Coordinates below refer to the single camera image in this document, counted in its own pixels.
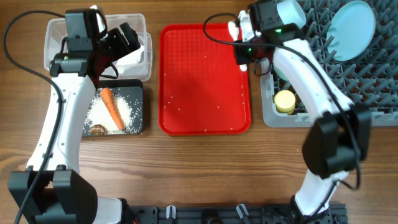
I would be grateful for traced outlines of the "green bowl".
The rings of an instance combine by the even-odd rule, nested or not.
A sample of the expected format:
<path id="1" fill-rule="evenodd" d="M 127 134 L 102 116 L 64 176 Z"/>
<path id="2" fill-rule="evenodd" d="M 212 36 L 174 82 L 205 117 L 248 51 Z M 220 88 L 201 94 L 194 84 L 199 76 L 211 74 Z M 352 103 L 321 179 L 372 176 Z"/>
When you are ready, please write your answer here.
<path id="1" fill-rule="evenodd" d="M 273 64 L 273 68 L 275 73 L 277 74 L 277 76 L 285 81 L 288 81 L 289 79 L 286 77 L 286 75 L 284 74 L 284 72 L 282 70 L 280 70 L 278 68 L 278 66 L 276 64 Z"/>

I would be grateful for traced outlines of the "light blue bowl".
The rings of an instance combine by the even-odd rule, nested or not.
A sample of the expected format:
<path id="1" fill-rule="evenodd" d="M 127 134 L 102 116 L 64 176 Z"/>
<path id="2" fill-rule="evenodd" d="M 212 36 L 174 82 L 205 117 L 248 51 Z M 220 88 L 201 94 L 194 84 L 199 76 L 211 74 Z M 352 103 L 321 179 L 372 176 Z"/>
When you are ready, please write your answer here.
<path id="1" fill-rule="evenodd" d="M 283 25 L 295 24 L 301 29 L 306 24 L 307 18 L 305 13 L 296 0 L 279 2 L 276 8 Z"/>

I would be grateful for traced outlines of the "orange carrot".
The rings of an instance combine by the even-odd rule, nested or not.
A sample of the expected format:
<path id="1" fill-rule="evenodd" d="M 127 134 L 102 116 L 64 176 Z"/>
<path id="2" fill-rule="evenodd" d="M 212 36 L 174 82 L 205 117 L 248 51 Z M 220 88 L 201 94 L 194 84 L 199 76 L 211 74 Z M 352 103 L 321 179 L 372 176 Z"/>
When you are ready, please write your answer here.
<path id="1" fill-rule="evenodd" d="M 114 102 L 113 92 L 109 88 L 103 88 L 100 97 L 118 129 L 124 130 L 124 123 Z"/>

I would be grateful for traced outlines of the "yellow plastic cup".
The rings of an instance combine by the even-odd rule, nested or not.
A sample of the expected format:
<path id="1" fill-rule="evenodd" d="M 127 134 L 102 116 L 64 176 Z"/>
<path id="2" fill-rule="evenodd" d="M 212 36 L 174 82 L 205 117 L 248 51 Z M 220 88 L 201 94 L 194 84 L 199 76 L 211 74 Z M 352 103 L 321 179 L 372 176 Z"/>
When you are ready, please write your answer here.
<path id="1" fill-rule="evenodd" d="M 274 103 L 279 113 L 292 114 L 295 109 L 296 97 L 289 90 L 281 90 L 274 95 Z"/>

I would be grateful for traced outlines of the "light blue plate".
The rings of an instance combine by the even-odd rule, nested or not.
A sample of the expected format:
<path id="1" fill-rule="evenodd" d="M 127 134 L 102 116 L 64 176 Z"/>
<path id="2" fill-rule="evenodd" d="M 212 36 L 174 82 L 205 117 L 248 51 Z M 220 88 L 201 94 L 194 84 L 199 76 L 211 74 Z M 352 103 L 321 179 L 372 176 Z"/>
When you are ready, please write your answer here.
<path id="1" fill-rule="evenodd" d="M 366 50 L 376 29 L 376 17 L 371 7 L 364 1 L 345 4 L 331 20 L 326 34 L 333 40 L 327 47 L 329 53 L 335 51 L 337 61 L 351 60 Z"/>

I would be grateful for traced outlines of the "white plastic spoon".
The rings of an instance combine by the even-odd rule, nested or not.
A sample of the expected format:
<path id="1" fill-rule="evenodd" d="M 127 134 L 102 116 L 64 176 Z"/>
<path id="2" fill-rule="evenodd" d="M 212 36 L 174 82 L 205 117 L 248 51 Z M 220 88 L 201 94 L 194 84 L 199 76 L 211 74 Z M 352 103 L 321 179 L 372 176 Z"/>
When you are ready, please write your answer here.
<path id="1" fill-rule="evenodd" d="M 234 21 L 228 22 L 228 31 L 229 31 L 229 34 L 232 37 L 233 41 L 236 41 L 238 39 L 239 29 L 236 26 Z M 242 72 L 246 72 L 248 69 L 247 65 L 240 65 L 239 68 Z"/>

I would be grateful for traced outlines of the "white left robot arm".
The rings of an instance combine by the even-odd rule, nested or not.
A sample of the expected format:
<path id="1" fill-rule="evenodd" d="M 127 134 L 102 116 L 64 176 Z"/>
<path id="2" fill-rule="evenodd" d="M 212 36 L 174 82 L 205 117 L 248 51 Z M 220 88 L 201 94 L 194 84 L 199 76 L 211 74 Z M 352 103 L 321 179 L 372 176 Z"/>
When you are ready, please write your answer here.
<path id="1" fill-rule="evenodd" d="M 123 198 L 100 197 L 79 174 L 86 112 L 99 77 L 113 62 L 139 48 L 127 23 L 118 28 L 66 37 L 51 63 L 52 96 L 37 147 L 8 187 L 19 206 L 16 220 L 29 223 L 136 223 Z"/>

